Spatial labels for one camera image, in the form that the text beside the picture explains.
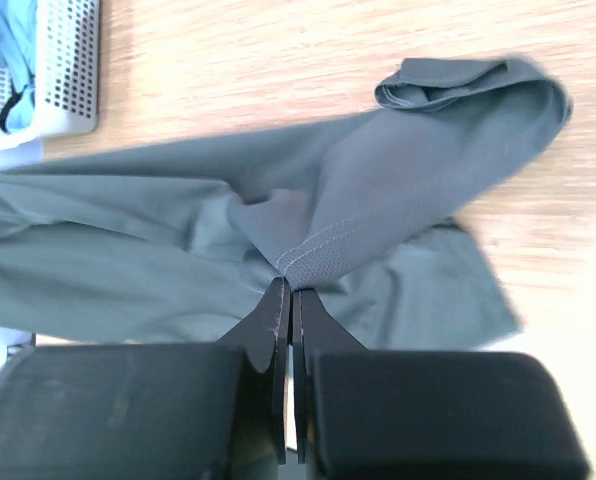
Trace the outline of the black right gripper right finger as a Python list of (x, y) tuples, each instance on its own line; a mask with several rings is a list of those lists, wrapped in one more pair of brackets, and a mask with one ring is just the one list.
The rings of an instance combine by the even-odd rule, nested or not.
[(585, 479), (559, 388), (512, 352), (364, 347), (292, 298), (297, 458), (311, 479)]

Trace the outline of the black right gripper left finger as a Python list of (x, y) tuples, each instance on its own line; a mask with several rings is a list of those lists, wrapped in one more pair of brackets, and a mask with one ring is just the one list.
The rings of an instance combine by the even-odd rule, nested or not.
[(0, 372), (0, 479), (274, 479), (291, 292), (209, 343), (27, 348)]

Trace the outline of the dark grey t-shirt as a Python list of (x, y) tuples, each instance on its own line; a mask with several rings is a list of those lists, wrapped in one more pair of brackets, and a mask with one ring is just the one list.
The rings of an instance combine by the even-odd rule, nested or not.
[(212, 341), (277, 277), (364, 345), (471, 349), (518, 322), (467, 203), (567, 124), (532, 61), (408, 59), (378, 108), (0, 172), (0, 326), (80, 342)]

